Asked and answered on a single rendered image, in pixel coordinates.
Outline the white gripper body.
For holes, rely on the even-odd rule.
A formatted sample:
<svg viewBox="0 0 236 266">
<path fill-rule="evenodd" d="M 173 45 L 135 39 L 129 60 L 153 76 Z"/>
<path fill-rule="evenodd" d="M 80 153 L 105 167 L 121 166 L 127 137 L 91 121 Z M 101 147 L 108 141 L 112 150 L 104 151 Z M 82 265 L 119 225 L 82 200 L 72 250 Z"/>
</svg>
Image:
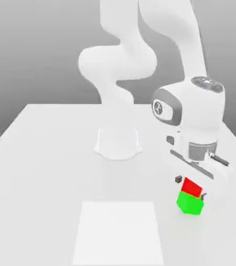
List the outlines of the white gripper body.
<svg viewBox="0 0 236 266">
<path fill-rule="evenodd" d="M 186 160 L 180 153 L 170 149 L 169 178 L 188 177 L 194 182 L 217 184 L 229 180 L 234 175 L 232 164 L 215 152 L 207 152 L 202 162 Z"/>
</svg>

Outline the small red cube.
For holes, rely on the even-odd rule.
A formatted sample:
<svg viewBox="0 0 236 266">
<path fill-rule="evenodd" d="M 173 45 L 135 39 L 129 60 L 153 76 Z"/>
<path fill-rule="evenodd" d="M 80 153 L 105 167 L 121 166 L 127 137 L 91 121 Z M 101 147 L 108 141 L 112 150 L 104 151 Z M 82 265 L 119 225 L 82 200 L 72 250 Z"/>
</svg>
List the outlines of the small red cube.
<svg viewBox="0 0 236 266">
<path fill-rule="evenodd" d="M 203 190 L 202 187 L 200 187 L 198 184 L 196 184 L 189 178 L 185 177 L 181 187 L 182 192 L 190 194 L 194 197 L 200 197 L 202 190 Z"/>
</svg>

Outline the small green cube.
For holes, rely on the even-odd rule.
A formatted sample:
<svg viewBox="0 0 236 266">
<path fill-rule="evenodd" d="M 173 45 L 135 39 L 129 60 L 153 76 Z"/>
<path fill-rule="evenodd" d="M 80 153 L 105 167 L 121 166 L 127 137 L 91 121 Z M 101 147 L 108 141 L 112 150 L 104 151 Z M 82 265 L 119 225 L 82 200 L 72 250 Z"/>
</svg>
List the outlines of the small green cube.
<svg viewBox="0 0 236 266">
<path fill-rule="evenodd" d="M 200 197 L 195 197 L 183 191 L 179 192 L 176 203 L 183 213 L 192 215 L 200 215 L 204 206 L 204 202 Z"/>
</svg>

